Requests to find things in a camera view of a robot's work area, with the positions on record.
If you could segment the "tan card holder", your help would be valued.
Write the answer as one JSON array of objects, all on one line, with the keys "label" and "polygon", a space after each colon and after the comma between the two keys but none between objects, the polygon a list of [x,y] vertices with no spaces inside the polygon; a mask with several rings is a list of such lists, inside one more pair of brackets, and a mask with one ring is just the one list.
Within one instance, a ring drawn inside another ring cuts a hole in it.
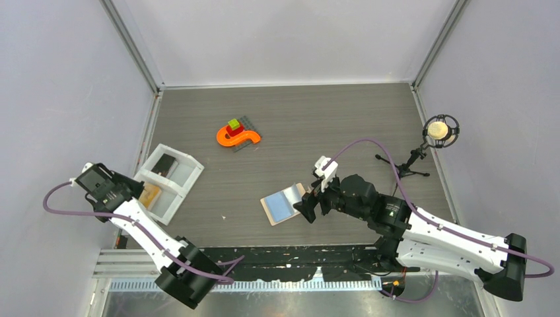
[{"label": "tan card holder", "polygon": [[293,205],[301,202],[306,193],[301,183],[293,184],[274,194],[260,199],[260,203],[271,226],[300,215]]}]

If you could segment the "black credit card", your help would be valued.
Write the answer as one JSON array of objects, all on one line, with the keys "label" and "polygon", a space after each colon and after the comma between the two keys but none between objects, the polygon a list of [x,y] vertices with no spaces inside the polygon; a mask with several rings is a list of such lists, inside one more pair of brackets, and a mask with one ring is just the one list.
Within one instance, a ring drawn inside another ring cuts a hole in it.
[{"label": "black credit card", "polygon": [[178,165],[178,161],[176,160],[176,158],[165,153],[159,158],[159,160],[152,167],[151,172],[159,176],[162,176],[164,178],[167,178],[170,176],[171,173],[174,172],[177,165]]}]

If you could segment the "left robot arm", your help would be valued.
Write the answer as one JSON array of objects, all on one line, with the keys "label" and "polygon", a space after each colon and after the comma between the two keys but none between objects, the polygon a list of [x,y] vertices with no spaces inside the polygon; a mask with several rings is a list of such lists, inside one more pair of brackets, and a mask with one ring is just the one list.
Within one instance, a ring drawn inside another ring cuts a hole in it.
[{"label": "left robot arm", "polygon": [[166,294],[195,309],[217,283],[231,281],[189,240],[172,238],[152,219],[139,201],[143,182],[89,162],[75,182],[97,218],[126,231],[146,251],[159,272],[155,284]]}]

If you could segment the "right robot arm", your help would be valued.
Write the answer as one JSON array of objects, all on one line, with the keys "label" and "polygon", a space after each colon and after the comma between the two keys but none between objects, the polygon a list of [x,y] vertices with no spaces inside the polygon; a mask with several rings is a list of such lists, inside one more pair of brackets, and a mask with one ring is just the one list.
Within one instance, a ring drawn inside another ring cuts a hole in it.
[{"label": "right robot arm", "polygon": [[418,207],[412,212],[397,197],[380,194],[373,184],[354,174],[334,178],[325,190],[312,183],[293,207],[309,223],[315,207],[323,215],[338,211],[365,221],[380,235],[378,265],[386,271],[422,267],[482,283],[492,295],[520,302],[524,296],[526,239],[515,233],[491,236],[450,223]]}]

